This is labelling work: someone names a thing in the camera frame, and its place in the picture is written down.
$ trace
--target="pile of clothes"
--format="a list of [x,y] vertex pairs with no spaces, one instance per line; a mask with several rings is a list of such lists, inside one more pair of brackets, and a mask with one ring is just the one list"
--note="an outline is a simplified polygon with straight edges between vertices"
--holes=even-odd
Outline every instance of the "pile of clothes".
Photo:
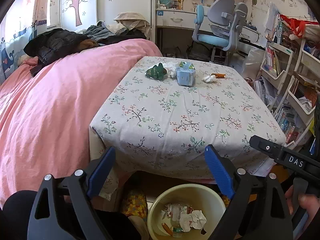
[[30,57],[38,57],[38,65],[30,70],[32,76],[67,55],[129,39],[149,37],[151,26],[139,13],[121,13],[114,20],[116,24],[106,26],[103,21],[99,21],[97,25],[76,32],[57,28],[29,41],[24,52]]

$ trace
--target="star print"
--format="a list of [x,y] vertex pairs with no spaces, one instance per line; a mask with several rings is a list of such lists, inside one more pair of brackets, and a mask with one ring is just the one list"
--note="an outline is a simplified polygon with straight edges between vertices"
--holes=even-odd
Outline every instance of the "star print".
[[27,5],[28,5],[29,3],[31,3],[31,0],[27,0]]

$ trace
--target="floral pattern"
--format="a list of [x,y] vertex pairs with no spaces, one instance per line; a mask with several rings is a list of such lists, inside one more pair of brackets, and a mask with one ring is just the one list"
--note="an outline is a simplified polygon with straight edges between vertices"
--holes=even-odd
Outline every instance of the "floral pattern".
[[[145,77],[150,66],[170,61],[180,62],[141,59],[90,124],[107,147],[117,149],[119,167],[181,179],[212,179],[204,160],[204,149],[212,144],[237,167],[264,174],[270,167],[265,165],[268,156],[250,148],[251,136],[279,144],[284,144],[285,136],[254,90],[232,68],[192,60],[194,87],[179,86],[172,78]],[[227,78],[206,84],[205,73],[225,73]]]

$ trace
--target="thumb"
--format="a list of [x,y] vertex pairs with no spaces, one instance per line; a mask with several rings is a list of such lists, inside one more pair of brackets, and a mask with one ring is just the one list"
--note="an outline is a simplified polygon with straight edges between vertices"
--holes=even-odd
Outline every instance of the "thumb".
[[319,199],[315,195],[300,194],[298,200],[299,205],[307,210],[309,218],[312,220],[320,207]]

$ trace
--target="tissue pack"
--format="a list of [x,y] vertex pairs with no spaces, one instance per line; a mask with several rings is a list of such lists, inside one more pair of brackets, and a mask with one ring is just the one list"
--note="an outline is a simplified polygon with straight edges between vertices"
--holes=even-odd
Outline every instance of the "tissue pack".
[[177,68],[178,84],[181,86],[192,86],[196,77],[196,70],[191,62],[180,62]]

